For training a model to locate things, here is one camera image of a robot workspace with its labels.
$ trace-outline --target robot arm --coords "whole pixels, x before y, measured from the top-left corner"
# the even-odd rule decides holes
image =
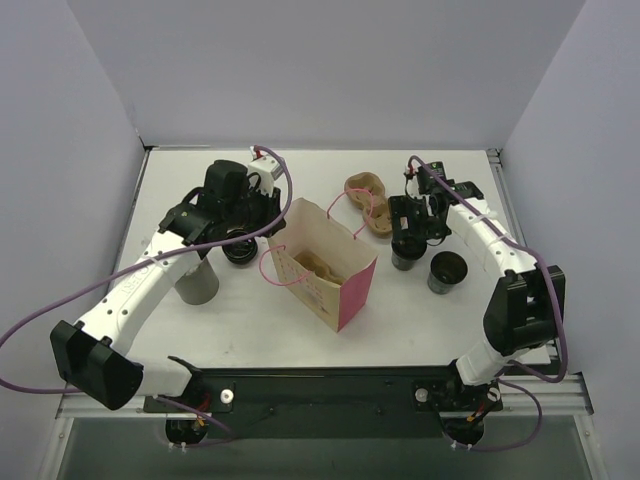
[[[389,198],[392,247],[415,258],[424,254],[427,240],[442,241],[455,233],[483,269],[497,279],[483,317],[482,338],[455,361],[463,385],[488,384],[511,360],[557,336],[549,294],[535,259],[502,242],[505,237],[513,238],[494,220],[497,215],[476,185],[447,179],[442,162],[434,162],[430,168],[482,215],[477,216],[458,203],[422,167],[408,170],[406,194]],[[482,222],[485,216],[492,219],[502,235]],[[562,306],[564,274],[556,266],[550,267],[549,273]]]
[[[169,367],[143,366],[126,358],[131,345],[171,288],[190,304],[213,298],[218,280],[206,259],[207,245],[225,239],[231,229],[256,231],[273,222],[280,214],[280,190],[274,182],[281,174],[269,157],[248,167],[227,160],[211,165],[204,186],[167,212],[136,263],[153,261],[125,276],[73,325],[61,321],[53,329],[60,376],[112,410],[136,393],[181,395],[191,379],[188,364],[178,360]],[[282,220],[266,236],[284,226]],[[165,255],[198,245],[202,248]]]

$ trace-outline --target screw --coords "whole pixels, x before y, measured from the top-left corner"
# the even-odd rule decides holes
[[[427,397],[429,396],[429,392],[427,392],[426,388],[419,388],[416,390],[416,400],[420,403],[424,403],[427,401]]]
[[[220,401],[225,405],[229,405],[233,402],[233,391],[225,388],[222,392],[220,392]]]

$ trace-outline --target tan object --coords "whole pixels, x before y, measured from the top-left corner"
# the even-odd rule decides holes
[[[325,279],[327,282],[335,283],[337,285],[342,285],[344,283],[344,278],[334,275],[331,272],[329,264],[309,250],[303,250],[293,258],[304,268],[311,270],[318,277]]]
[[[371,197],[365,192],[351,192],[351,188],[365,188],[373,195],[373,212],[369,219],[369,209],[371,208]],[[344,191],[347,197],[357,208],[362,210],[362,218],[367,223],[367,227],[378,237],[391,235],[391,213],[389,204],[385,197],[385,188],[382,180],[371,172],[362,172],[347,178],[344,182]]]

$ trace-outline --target wire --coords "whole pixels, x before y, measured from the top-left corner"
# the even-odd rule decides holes
[[[200,443],[195,443],[195,444],[191,444],[191,445],[185,445],[185,448],[202,448],[202,447],[212,447],[214,445],[220,445],[222,443],[230,443],[233,442],[234,440],[237,439],[237,435],[234,433],[233,430],[231,430],[230,427],[228,427],[227,425],[225,425],[224,423],[222,423],[220,420],[217,420],[215,418],[213,418],[210,415],[207,415],[204,412],[201,412],[200,410],[197,410],[193,407],[190,407],[188,405],[185,405],[183,403],[179,403],[176,402],[175,400],[171,400],[169,398],[166,397],[156,397],[156,400],[160,403],[164,403],[165,405],[169,405],[171,407],[175,407],[175,408],[179,408],[180,410],[184,410],[185,412],[189,412],[189,413],[193,413],[195,415],[197,415],[198,417],[202,418],[204,421],[206,421],[208,424],[213,425],[216,428],[219,428],[220,430],[223,430],[224,432],[226,432],[229,436],[227,438],[221,438],[221,439],[216,439],[216,440],[208,440],[205,442],[200,442]]]
[[[184,248],[178,248],[176,250],[172,250],[169,252],[165,252],[162,253],[161,255],[157,255],[156,257],[154,257],[153,259],[146,259],[143,260],[139,263],[136,263],[135,265],[131,265],[129,267],[126,267],[122,270],[120,270],[119,272],[115,272],[111,275],[109,275],[108,277],[106,277],[103,280],[100,280],[99,282],[93,283],[81,290],[78,290],[76,293],[73,293],[67,297],[64,297],[56,302],[53,302],[45,307],[42,307],[39,310],[36,310],[35,312],[33,312],[30,315],[27,315],[26,317],[24,317],[22,320],[18,321],[13,327],[11,327],[9,330],[7,330],[2,337],[0,337],[0,349],[4,346],[5,343],[7,343],[7,340],[9,340],[18,330],[20,330],[22,327],[24,327],[25,325],[27,325],[28,323],[32,322],[33,320],[35,320],[38,317],[41,317],[42,315],[44,315],[45,313],[49,313],[52,310],[55,310],[56,308],[59,308],[63,305],[66,305],[67,303],[70,303],[80,297],[82,297],[83,295],[86,295],[87,293],[102,287],[103,285],[107,285],[108,283],[123,277],[125,275],[128,275],[132,272],[135,272],[136,270],[140,270],[141,268],[147,267],[149,265],[151,265],[154,261],[159,261],[159,260],[164,260],[165,258],[169,258],[169,257],[173,257],[175,255],[180,255],[182,253],[188,253],[188,252],[196,252],[198,250],[205,250],[205,249],[209,249],[209,248],[215,248],[215,247],[221,247],[223,245],[229,245],[232,243],[236,243],[236,242],[242,242],[245,240],[249,240],[252,239],[253,237],[258,237],[260,235],[263,235],[264,233],[267,233],[269,230],[271,230],[273,227],[275,227],[286,215],[287,211],[289,211],[289,207],[291,206],[291,201],[293,200],[293,180],[291,179],[291,173],[289,172],[289,169],[287,168],[287,164],[285,163],[284,159],[278,155],[276,152],[274,152],[273,150],[271,150],[270,148],[267,147],[261,147],[261,146],[255,146],[254,149],[256,150],[256,152],[260,152],[260,151],[264,151],[266,153],[268,153],[269,155],[271,155],[282,167],[282,171],[284,172],[284,175],[287,179],[287,201],[285,202],[284,208],[282,209],[282,212],[280,212],[280,215],[278,215],[271,223],[269,223],[268,225],[256,230],[255,232],[251,232],[248,233],[246,235],[243,235],[242,237],[236,237],[236,238],[230,238],[230,239],[225,239],[225,240],[219,240],[216,242],[210,242],[210,243],[204,243],[202,245],[191,245],[189,247],[184,247]],[[15,392],[20,392],[20,393],[31,393],[31,394],[36,394],[36,395],[46,395],[46,394],[67,394],[67,393],[81,393],[80,390],[76,389],[76,388],[32,388],[32,387],[23,387],[20,385],[16,385],[14,383],[11,383],[3,378],[0,378],[0,386],[7,388],[9,390],[13,390]]]
[[[271,285],[275,285],[276,287],[289,287],[291,285],[294,285],[296,283],[300,283],[301,281],[303,281],[304,279],[306,279],[307,277],[311,276],[312,273],[314,273],[311,270],[307,270],[306,272],[304,272],[303,274],[301,274],[298,278],[296,278],[295,280],[292,280],[291,282],[276,282],[275,280],[271,280],[267,274],[264,271],[264,267],[263,267],[263,262],[264,262],[264,258],[271,252],[273,252],[274,250],[279,250],[282,249],[284,250],[286,247],[286,245],[275,245],[267,250],[265,250],[263,252],[262,255],[260,255],[260,261],[258,262],[258,270],[260,270],[260,275],[262,275],[262,278],[264,278],[267,282],[269,282]]]
[[[256,184],[252,186],[251,185],[251,179],[253,177],[258,177],[258,180],[256,180]],[[255,192],[256,190],[258,190],[258,188],[260,188],[260,183],[262,182],[262,177],[260,176],[260,174],[258,172],[252,172],[247,177],[247,180],[249,180],[249,193],[251,193],[251,192]]]
[[[193,200],[194,197],[197,197],[202,193],[202,187],[192,188],[189,193],[187,193],[182,199],[182,203],[189,203]]]
[[[411,200],[414,203],[417,203],[420,206],[424,205],[424,203],[421,200],[418,200],[417,198],[413,198],[411,195],[409,195],[409,192],[407,191],[407,187],[408,186],[409,186],[409,178],[407,178],[407,180],[404,182],[404,195],[405,195],[405,197],[407,197],[409,200]]]
[[[413,162],[414,160],[420,163],[420,165],[426,170],[426,172],[429,175],[431,175],[434,178],[434,180],[442,186],[442,188],[444,188],[458,202],[460,202],[462,205],[468,208],[474,215],[476,216],[482,215],[482,213],[477,208],[475,208],[473,205],[467,202],[449,185],[447,185],[447,183],[444,180],[442,180],[442,178],[440,178],[440,176],[437,175],[433,170],[431,170],[420,159],[420,157],[418,157],[417,155],[411,155],[411,157],[409,158],[409,165],[411,165],[411,162]],[[555,321],[556,330],[558,332],[558,340],[560,342],[560,368],[558,371],[558,375],[556,377],[547,377],[546,375],[540,372],[537,372],[533,368],[528,367],[527,365],[524,365],[518,362],[517,360],[511,360],[511,362],[509,363],[511,365],[515,365],[519,367],[523,371],[527,372],[529,375],[533,375],[534,377],[539,378],[540,380],[543,380],[545,382],[560,383],[564,379],[564,377],[567,375],[567,370],[569,366],[569,352],[567,347],[567,337],[564,332],[564,326],[562,325],[562,313],[560,312],[560,302],[558,301],[558,295],[556,294],[556,290],[553,287],[553,280],[551,279],[551,275],[549,274],[549,267],[547,266],[544,259],[538,252],[536,252],[532,248],[524,247],[514,242],[513,240],[503,236],[504,233],[500,231],[500,229],[496,227],[491,220],[489,220],[486,217],[481,217],[481,218],[482,218],[482,221],[491,229],[493,233],[495,233],[498,237],[501,237],[500,239],[506,245],[508,245],[511,248],[515,248],[516,250],[520,250],[521,252],[527,253],[536,259],[536,262],[538,263],[538,267],[540,268],[540,272],[542,273],[542,278],[544,279],[544,283],[547,287],[547,290],[549,291],[549,299],[551,300],[553,318]]]
[[[204,400],[198,406],[197,410],[200,410],[202,412],[202,411],[206,410],[207,408],[209,408],[209,405],[211,405],[211,395],[208,394],[208,393],[205,393],[204,394]]]
[[[442,245],[442,243],[445,241],[446,238],[447,237],[442,237],[442,239],[438,243],[427,242],[427,245],[429,245],[430,247],[439,247],[440,245]]]
[[[473,446],[471,448],[468,448],[467,445],[463,445],[460,442],[456,442],[451,437],[449,437],[449,435],[445,433],[444,434],[445,437],[447,437],[449,440],[451,440],[451,442],[453,442],[452,446],[454,448],[460,448],[464,450],[469,450],[471,452],[479,452],[479,453],[497,453],[497,452],[506,452],[508,450],[514,450],[520,447],[525,447],[536,439],[536,437],[540,433],[540,429],[542,428],[542,405],[540,405],[540,401],[535,397],[533,393],[531,393],[526,388],[521,387],[520,385],[516,385],[515,383],[507,382],[501,379],[498,379],[498,383],[504,385],[505,387],[514,388],[516,390],[521,391],[522,393],[527,395],[531,400],[533,400],[533,403],[536,404],[536,410],[538,410],[538,419],[536,421],[536,426],[534,427],[533,432],[531,432],[531,434],[524,440],[520,440],[519,442],[514,442],[508,445],[498,445],[495,447]]]

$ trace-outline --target white table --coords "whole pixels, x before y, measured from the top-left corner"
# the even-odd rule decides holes
[[[347,177],[376,173],[387,195],[403,192],[403,170],[411,153],[425,161],[441,160],[449,178],[472,180],[490,205],[506,218],[484,151],[314,151],[280,150],[290,168],[294,198],[303,196],[326,208],[343,189]],[[202,185],[207,167],[217,159],[248,163],[248,149],[176,150],[150,153],[119,268],[133,263],[166,211],[193,187]],[[278,182],[286,195],[284,179]],[[359,212],[344,198],[333,216],[355,230]],[[455,235],[427,249],[409,272],[391,264],[390,239],[361,234],[379,251],[369,299],[340,332],[330,330],[286,288],[267,284],[257,260],[246,268],[230,264],[214,249],[209,259],[220,278],[220,291],[206,305],[184,304],[171,291],[149,317],[132,347],[132,358],[160,360],[175,355],[201,368],[215,367],[354,367],[448,365],[480,337],[482,317],[496,279],[489,278]],[[260,239],[260,251],[266,240]],[[438,296],[426,285],[435,253],[462,255],[469,274],[450,294]],[[270,261],[267,271],[276,278]],[[549,363],[545,348],[530,352],[528,364]]]

